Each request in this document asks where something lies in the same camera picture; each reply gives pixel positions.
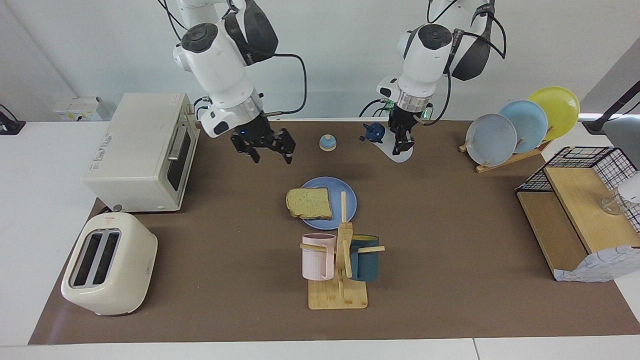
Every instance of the mug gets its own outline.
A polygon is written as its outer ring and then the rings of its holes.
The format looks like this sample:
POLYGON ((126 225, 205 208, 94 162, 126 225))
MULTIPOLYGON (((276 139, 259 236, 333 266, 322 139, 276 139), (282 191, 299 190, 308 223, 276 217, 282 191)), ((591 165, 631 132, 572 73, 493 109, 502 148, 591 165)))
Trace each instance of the mug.
POLYGON ((302 277, 315 281, 333 279, 335 235, 304 234, 302 243, 326 248, 326 252, 302 249, 302 277))
POLYGON ((380 239, 373 235, 353 235, 349 258, 351 259, 351 280, 373 281, 378 278, 378 252, 358 253, 361 247, 373 247, 380 244, 380 239))

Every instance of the light blue plate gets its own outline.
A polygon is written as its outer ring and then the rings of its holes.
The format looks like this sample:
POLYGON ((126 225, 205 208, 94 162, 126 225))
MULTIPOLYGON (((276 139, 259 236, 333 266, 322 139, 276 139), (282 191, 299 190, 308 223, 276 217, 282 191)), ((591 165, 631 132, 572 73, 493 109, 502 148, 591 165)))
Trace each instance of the light blue plate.
POLYGON ((340 226, 341 220, 341 200, 340 193, 347 193, 347 221, 351 221, 353 215, 356 214, 358 208, 358 200, 356 199, 356 193, 353 189, 347 185, 344 181, 336 179, 330 176, 321 176, 315 179, 307 181, 303 188, 327 188, 329 190, 329 203, 331 204, 331 212, 333 218, 331 220, 305 220, 305 224, 310 227, 315 227, 318 230, 336 230, 340 226))
POLYGON ((537 148, 547 135, 547 114, 533 101, 512 101, 505 105, 499 114, 509 119, 516 128, 518 141, 522 139, 515 153, 520 154, 537 148))

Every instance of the mug handle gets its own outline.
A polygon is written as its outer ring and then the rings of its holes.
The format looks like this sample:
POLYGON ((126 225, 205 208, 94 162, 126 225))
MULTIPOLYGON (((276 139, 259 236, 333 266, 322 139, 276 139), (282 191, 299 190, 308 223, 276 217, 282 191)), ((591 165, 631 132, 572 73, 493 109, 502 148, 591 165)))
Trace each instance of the mug handle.
POLYGON ((329 249, 329 247, 326 244, 323 244, 324 248, 326 249, 326 252, 324 253, 324 273, 321 274, 320 276, 324 279, 324 280, 328 280, 329 277, 327 276, 327 271, 329 269, 329 266, 333 266, 333 251, 331 251, 329 249))

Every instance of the wooden mug stand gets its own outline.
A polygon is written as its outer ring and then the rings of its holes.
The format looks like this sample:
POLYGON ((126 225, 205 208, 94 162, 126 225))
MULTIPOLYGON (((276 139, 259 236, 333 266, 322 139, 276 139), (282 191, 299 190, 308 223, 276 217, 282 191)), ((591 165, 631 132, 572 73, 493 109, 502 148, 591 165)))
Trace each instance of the wooden mug stand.
MULTIPOLYGON (((308 281, 308 306, 311 310, 323 309, 364 309, 369 305, 367 283, 354 281, 349 248, 353 237, 353 224, 347 222, 346 192, 341 193, 342 222, 338 227, 335 246, 335 276, 326 281, 308 281)), ((325 251, 324 247, 301 244, 301 248, 325 251)), ((384 246, 359 249, 358 252, 384 251, 384 246)))
MULTIPOLYGON (((547 130, 547 134, 549 134, 549 131, 551 131, 551 129, 553 129, 553 126, 550 127, 547 130)), ((518 143, 516 144, 516 147, 518 147, 522 143, 523 140, 524 139, 519 139, 518 143)), ((533 149, 531 151, 523 152, 521 154, 513 154, 513 155, 511 155, 511 157, 507 161, 503 162, 502 164, 500 164, 498 166, 488 167, 488 166, 486 166, 488 161, 485 161, 485 163, 476 166, 476 172, 477 173, 481 173, 481 172, 489 171, 489 170, 492 170, 492 169, 495 169, 495 168, 503 167, 504 165, 509 165, 511 163, 515 163, 515 162, 520 161, 520 160, 528 159, 528 158, 530 158, 532 156, 535 156, 535 155, 539 155, 539 154, 542 153, 542 150, 544 150, 550 143, 551 143, 551 140, 548 140, 546 142, 541 143, 540 146, 538 146, 537 148, 535 148, 535 149, 533 149)), ((467 146, 469 146, 469 145, 470 145, 469 141, 465 142, 463 145, 458 147, 458 151, 467 152, 467 146)))

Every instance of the black wire basket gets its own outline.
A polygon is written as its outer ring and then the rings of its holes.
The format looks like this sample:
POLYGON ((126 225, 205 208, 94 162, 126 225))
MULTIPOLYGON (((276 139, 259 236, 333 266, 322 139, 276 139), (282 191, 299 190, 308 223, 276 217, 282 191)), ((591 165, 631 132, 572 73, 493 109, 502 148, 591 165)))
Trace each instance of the black wire basket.
MULTIPOLYGON (((637 171, 619 147, 565 147, 529 177, 516 192, 553 192, 545 175, 547 167, 594 168, 607 189, 612 190, 637 171)), ((629 209, 625 215, 640 233, 640 207, 629 209)))

